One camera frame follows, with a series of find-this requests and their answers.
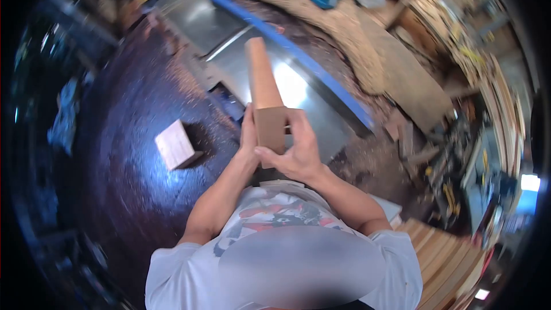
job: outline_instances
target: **short sleeve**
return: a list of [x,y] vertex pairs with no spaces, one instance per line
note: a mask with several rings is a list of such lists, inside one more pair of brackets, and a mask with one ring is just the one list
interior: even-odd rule
[[421,300],[423,279],[410,236],[404,232],[381,230],[369,238],[381,249],[386,273],[381,285],[360,300],[380,310],[415,309]]
[[153,252],[145,281],[145,307],[148,310],[180,308],[184,302],[180,286],[187,262],[201,246],[187,242]]

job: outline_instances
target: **right hand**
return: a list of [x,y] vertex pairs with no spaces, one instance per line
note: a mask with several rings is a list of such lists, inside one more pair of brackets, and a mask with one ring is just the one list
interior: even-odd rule
[[304,110],[287,109],[286,116],[291,126],[293,146],[282,156],[263,146],[257,146],[255,153],[262,162],[273,165],[290,179],[309,184],[325,170],[320,161],[316,135]]

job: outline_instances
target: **hand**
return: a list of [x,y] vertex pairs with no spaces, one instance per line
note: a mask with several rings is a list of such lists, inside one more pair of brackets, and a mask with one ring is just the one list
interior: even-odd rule
[[316,135],[302,109],[287,109],[286,116],[291,126],[293,147],[282,156],[261,146],[255,148],[255,153],[262,162],[273,165],[290,179],[309,184],[325,170],[320,161]]
[[253,106],[251,103],[245,108],[245,114],[243,115],[243,123],[241,124],[241,141],[239,145],[238,154],[244,155],[258,164],[260,162],[257,155],[255,155],[255,147],[257,145],[256,138],[256,126],[252,119]]

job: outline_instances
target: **table saw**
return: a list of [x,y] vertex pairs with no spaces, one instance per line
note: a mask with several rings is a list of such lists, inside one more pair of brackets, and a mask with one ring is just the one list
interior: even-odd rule
[[[191,69],[200,86],[233,120],[251,101],[245,42],[261,36],[283,103],[306,111],[323,163],[353,134],[365,136],[373,128],[368,107],[273,26],[232,0],[158,0],[155,7],[186,45],[183,57],[196,65]],[[290,136],[286,144],[292,144]]]

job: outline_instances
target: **stacked boards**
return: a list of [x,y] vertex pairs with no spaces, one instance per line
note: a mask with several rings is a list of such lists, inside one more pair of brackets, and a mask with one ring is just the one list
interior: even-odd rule
[[470,290],[478,280],[478,266],[486,252],[469,241],[450,235],[415,219],[409,219],[396,231],[410,235],[417,253],[423,293],[417,309],[448,309],[461,295]]

